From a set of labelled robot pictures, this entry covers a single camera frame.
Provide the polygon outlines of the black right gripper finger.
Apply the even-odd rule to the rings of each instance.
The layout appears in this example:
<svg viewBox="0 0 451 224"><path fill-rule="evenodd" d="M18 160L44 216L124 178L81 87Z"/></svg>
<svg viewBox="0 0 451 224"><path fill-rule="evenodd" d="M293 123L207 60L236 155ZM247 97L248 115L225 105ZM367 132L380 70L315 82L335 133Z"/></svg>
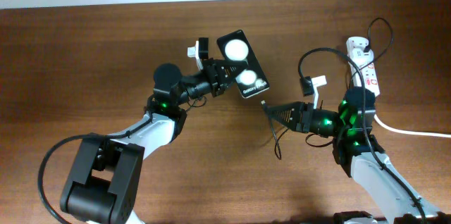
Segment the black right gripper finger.
<svg viewBox="0 0 451 224"><path fill-rule="evenodd" d="M269 106L264 104L264 111L270 116L292 116L300 111L303 103L301 101L292 102L289 104L282 104L279 106Z"/></svg>
<svg viewBox="0 0 451 224"><path fill-rule="evenodd" d="M288 129L299 132L299 111L275 111L271 117Z"/></svg>

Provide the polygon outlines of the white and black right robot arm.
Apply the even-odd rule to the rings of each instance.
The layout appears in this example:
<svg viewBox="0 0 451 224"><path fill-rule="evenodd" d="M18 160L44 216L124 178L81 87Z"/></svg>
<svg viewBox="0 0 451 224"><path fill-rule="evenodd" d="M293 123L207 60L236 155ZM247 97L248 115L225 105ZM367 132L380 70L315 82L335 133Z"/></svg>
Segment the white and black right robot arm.
<svg viewBox="0 0 451 224"><path fill-rule="evenodd" d="M387 223L449 223L450 215L424 199L400 175L372 135L375 100L370 90L355 87L345 92L337 111L301 101L261 105L271 122L307 136L331 138L335 162L371 196Z"/></svg>

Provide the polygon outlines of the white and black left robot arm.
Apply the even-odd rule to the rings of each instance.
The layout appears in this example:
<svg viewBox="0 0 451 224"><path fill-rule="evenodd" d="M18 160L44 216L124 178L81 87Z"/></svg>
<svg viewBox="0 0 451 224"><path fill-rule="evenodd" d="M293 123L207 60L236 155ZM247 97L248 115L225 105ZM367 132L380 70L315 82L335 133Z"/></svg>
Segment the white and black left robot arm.
<svg viewBox="0 0 451 224"><path fill-rule="evenodd" d="M82 137L61 195L62 212L87 223L140 223L134 205L142 163L181 133L187 117L182 104L221 95L247 67L210 58L199 72L184 76L172 63L160 65L139 122L110 135Z"/></svg>

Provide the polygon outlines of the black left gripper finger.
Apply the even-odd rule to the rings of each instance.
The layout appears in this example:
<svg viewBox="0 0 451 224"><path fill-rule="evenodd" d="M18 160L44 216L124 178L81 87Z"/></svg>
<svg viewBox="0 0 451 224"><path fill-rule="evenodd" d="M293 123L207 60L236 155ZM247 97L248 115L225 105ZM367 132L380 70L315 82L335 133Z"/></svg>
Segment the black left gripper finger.
<svg viewBox="0 0 451 224"><path fill-rule="evenodd" d="M243 71L248 68L248 63L246 61L230 61L223 60L220 61L221 67L224 67L225 70L231 71Z"/></svg>
<svg viewBox="0 0 451 224"><path fill-rule="evenodd" d="M239 75L240 73L232 75L227 75L226 73L222 74L220 79L220 93L223 94L234 83L236 83Z"/></svg>

